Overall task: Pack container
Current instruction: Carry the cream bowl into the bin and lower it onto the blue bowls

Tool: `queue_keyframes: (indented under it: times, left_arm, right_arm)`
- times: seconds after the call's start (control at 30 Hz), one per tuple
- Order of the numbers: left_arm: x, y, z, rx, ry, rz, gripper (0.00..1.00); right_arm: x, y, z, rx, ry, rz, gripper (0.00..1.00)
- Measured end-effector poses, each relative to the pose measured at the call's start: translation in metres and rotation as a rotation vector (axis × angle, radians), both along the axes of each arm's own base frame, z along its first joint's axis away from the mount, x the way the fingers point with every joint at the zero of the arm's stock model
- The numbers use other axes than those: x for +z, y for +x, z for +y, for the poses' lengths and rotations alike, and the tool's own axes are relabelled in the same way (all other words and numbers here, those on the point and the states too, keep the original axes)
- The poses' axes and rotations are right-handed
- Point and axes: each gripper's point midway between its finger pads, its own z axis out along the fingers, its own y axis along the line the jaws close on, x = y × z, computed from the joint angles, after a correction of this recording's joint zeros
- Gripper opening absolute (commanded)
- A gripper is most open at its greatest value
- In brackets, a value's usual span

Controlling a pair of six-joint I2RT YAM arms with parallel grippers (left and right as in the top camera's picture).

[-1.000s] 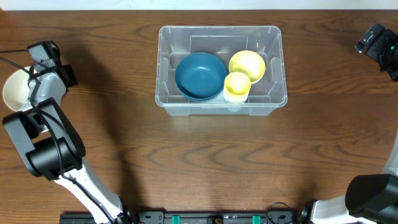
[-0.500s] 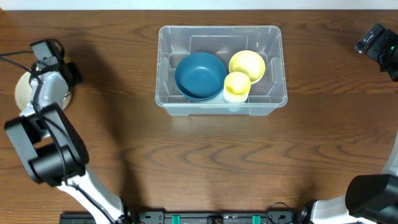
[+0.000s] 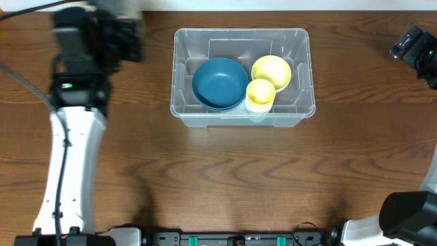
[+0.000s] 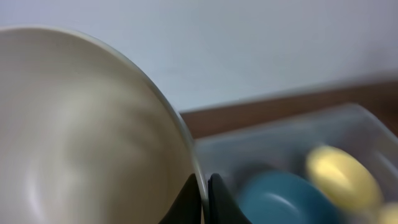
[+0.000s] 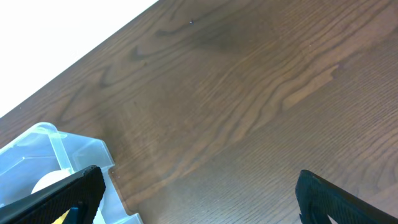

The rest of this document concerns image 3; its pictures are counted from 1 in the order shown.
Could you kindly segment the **dark blue bowl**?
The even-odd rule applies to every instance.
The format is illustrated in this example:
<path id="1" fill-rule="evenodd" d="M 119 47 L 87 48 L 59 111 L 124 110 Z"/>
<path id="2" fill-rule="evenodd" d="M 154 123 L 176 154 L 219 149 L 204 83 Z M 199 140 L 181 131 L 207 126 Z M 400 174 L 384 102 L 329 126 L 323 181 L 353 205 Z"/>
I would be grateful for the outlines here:
<path id="1" fill-rule="evenodd" d="M 240 104 L 249 78 L 236 61 L 218 57 L 204 62 L 192 78 L 192 91 L 200 105 L 207 109 L 225 111 Z"/>

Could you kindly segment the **small yellow bowl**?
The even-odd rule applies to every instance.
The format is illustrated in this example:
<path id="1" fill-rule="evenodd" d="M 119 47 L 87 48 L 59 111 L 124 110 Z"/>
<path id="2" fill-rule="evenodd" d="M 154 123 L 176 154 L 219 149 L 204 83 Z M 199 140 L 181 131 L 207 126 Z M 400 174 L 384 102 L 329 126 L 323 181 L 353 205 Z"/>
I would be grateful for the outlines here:
<path id="1" fill-rule="evenodd" d="M 252 66 L 251 78 L 271 82 L 276 93 L 283 91 L 292 79 L 292 68 L 282 58 L 275 55 L 260 57 Z"/>

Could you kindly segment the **yellow cup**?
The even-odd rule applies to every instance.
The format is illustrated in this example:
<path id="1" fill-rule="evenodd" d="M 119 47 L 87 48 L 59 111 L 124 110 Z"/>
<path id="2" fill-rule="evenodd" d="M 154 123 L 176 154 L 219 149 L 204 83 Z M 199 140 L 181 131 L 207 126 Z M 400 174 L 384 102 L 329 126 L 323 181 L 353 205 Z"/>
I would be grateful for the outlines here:
<path id="1" fill-rule="evenodd" d="M 274 101 L 276 89 L 268 80 L 255 79 L 247 85 L 246 96 L 252 103 L 267 105 Z"/>

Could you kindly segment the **cream cup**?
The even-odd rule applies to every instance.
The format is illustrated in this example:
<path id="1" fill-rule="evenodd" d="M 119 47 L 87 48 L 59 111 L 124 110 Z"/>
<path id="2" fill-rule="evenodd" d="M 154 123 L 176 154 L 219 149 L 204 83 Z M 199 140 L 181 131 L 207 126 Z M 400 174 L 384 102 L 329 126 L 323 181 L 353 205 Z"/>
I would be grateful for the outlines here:
<path id="1" fill-rule="evenodd" d="M 249 97 L 245 99 L 245 107 L 250 113 L 268 113 L 272 109 L 272 106 L 273 101 L 270 101 L 268 104 L 260 105 L 252 102 Z"/>

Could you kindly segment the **light blue cup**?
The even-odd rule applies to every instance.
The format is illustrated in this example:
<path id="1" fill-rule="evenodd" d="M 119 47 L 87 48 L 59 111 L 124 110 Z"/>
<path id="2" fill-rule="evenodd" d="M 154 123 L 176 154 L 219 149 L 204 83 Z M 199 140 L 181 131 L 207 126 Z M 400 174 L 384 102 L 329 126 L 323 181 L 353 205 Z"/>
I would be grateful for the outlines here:
<path id="1" fill-rule="evenodd" d="M 268 117 L 267 113 L 258 113 L 258 114 L 253 114 L 249 119 L 254 124 L 261 124 L 266 120 L 267 117 Z"/>

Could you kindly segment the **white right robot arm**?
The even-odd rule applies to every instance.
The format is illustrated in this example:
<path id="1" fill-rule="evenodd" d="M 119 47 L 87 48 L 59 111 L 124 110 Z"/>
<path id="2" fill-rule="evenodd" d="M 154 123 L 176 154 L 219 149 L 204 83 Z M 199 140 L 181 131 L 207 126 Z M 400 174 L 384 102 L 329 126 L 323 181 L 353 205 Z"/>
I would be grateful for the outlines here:
<path id="1" fill-rule="evenodd" d="M 390 50 L 436 89 L 436 37 L 410 27 Z M 326 236 L 325 245 L 436 246 L 436 156 L 418 191 L 390 194 L 377 215 L 346 220 Z"/>

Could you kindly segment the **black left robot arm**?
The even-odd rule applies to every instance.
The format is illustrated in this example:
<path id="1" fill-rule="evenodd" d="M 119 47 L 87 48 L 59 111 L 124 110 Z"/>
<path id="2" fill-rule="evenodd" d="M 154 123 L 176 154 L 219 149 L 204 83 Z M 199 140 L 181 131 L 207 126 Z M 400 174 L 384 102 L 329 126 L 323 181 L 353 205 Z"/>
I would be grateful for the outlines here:
<path id="1" fill-rule="evenodd" d="M 51 115 L 52 147 L 44 200 L 26 245 L 144 245 L 140 228 L 96 231 L 94 183 L 111 97 L 110 76 L 121 61 L 142 58 L 143 18 L 125 1 L 90 1 L 53 15 L 60 53 L 43 101 Z"/>

